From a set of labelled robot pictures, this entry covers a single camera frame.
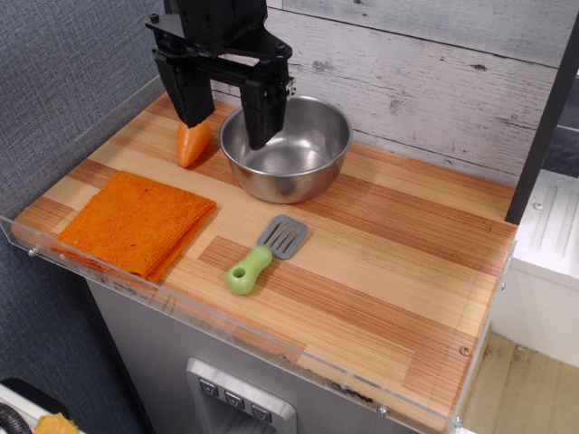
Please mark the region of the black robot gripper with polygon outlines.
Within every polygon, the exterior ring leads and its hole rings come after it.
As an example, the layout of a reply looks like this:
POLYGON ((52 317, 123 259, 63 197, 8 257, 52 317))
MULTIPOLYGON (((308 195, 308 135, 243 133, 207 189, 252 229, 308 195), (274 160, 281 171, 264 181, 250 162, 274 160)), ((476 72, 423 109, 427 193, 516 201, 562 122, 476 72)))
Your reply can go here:
POLYGON ((170 13, 148 17, 159 76, 187 127, 214 112, 217 80, 240 87, 251 150, 282 130, 292 49, 266 29, 267 17, 264 1, 176 1, 170 13))

